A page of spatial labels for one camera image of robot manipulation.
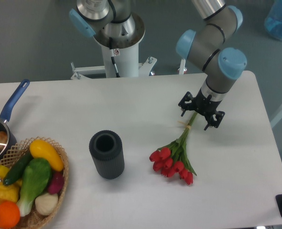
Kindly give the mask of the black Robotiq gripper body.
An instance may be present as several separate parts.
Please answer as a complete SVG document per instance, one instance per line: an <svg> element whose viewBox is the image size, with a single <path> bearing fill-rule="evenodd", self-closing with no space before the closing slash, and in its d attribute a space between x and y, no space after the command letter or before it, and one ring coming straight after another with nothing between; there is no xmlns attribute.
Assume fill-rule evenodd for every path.
<svg viewBox="0 0 282 229"><path fill-rule="evenodd" d="M222 117L222 111L217 110L221 102L222 94L218 94L210 89L203 92L200 89L193 98L192 105L194 111L204 117Z"/></svg>

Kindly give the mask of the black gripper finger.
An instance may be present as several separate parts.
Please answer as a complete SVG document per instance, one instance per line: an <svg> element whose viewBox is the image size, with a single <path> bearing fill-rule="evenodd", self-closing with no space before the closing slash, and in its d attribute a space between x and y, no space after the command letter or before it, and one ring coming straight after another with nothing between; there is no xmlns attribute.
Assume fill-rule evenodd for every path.
<svg viewBox="0 0 282 229"><path fill-rule="evenodd" d="M196 106L194 103L194 97L187 91L183 98L179 101L178 106L181 109L181 116L184 116L186 111L195 111Z"/></svg>
<svg viewBox="0 0 282 229"><path fill-rule="evenodd" d="M207 121L207 125L205 126L204 130L207 130L209 127L218 128L224 116L225 112L223 111L213 111L211 113L206 113L204 117Z"/></svg>

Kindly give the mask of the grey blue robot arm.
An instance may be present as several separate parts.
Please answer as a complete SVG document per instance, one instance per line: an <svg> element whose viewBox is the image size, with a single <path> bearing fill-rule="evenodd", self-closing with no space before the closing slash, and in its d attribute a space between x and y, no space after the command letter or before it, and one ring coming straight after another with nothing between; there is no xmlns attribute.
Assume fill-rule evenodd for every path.
<svg viewBox="0 0 282 229"><path fill-rule="evenodd" d="M182 111L204 116L207 126L218 127L225 115L218 106L246 67L244 53L222 49L241 26L239 9L222 0L195 0L205 22L200 32L187 30L176 44L176 52L207 75L196 96L187 93L179 102ZM69 18L75 28L101 46L108 78L138 77L139 43L145 34L142 19L131 11L129 0L79 0Z"/></svg>

